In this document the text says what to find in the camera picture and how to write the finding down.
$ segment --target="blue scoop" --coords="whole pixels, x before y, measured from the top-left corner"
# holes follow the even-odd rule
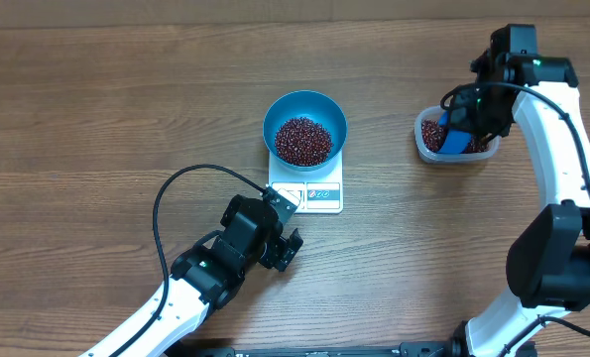
[[[437,122],[439,126],[446,126],[449,122],[449,113],[444,112]],[[461,132],[449,128],[448,134],[444,139],[444,145],[438,150],[438,154],[462,154],[464,149],[469,145],[473,139],[470,133]]]

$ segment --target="bowl of beans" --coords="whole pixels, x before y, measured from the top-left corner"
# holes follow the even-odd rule
[[[285,166],[318,170],[331,162],[347,139],[347,119],[325,94],[300,90],[279,98],[264,118],[264,142]]]

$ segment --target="wooden tabletop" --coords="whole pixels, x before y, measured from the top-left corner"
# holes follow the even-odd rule
[[[161,281],[151,210],[176,170],[213,163],[268,179],[264,114],[297,89],[349,122],[345,209],[296,216],[286,273],[253,270],[189,338],[236,348],[394,345],[447,338],[506,286],[509,247],[535,218],[521,132],[484,164],[417,156],[413,121],[508,22],[537,25],[569,57],[590,138],[590,18],[0,31],[0,356],[73,356]],[[173,184],[161,208],[168,262],[218,222],[226,175]],[[590,328],[590,306],[568,319]],[[543,356],[590,356],[553,325]]]

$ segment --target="digital scale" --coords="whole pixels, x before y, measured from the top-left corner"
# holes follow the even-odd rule
[[[295,213],[340,213],[343,210],[343,153],[318,170],[300,172],[269,153],[268,182],[300,199]]]

